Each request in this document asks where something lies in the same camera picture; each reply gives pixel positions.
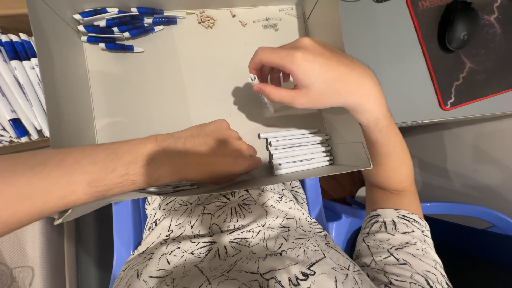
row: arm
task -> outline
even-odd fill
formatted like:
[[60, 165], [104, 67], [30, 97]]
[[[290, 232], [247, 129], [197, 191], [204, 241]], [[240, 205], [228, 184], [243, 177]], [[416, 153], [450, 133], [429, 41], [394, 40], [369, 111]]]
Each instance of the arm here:
[[[422, 217], [412, 160], [371, 70], [332, 46], [300, 38], [278, 48], [259, 48], [249, 72], [270, 84], [254, 90], [270, 101], [297, 108], [345, 107], [361, 124], [373, 168], [363, 171], [367, 212], [403, 209]], [[292, 75], [295, 87], [281, 88]]]
[[76, 205], [176, 180], [225, 182], [257, 168], [225, 120], [101, 145], [0, 156], [0, 236]]

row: forearm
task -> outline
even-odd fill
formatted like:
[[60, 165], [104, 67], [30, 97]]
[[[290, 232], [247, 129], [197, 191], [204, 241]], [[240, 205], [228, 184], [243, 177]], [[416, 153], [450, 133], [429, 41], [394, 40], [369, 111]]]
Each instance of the forearm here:
[[155, 137], [0, 156], [0, 236], [76, 205], [154, 182]]
[[409, 149], [391, 113], [385, 109], [360, 121], [373, 168], [364, 170], [367, 212], [394, 208], [422, 217]]

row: gray desk surface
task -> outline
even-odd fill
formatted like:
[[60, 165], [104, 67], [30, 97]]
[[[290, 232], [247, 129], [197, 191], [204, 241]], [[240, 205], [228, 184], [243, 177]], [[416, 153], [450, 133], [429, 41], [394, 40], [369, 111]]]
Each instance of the gray desk surface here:
[[512, 112], [512, 92], [444, 111], [406, 0], [338, 0], [345, 51], [372, 68], [397, 123]]

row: floor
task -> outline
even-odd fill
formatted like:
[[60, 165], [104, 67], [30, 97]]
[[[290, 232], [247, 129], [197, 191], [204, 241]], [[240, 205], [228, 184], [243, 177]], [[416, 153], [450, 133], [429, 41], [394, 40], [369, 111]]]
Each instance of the floor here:
[[357, 190], [365, 185], [361, 171], [320, 177], [322, 198], [348, 204], [347, 196], [354, 197]]

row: sleeve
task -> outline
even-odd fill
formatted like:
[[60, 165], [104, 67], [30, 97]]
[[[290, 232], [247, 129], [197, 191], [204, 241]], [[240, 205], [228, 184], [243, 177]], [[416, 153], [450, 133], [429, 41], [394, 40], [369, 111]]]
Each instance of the sleeve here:
[[452, 287], [429, 225], [403, 210], [379, 209], [366, 216], [354, 261], [377, 287]]

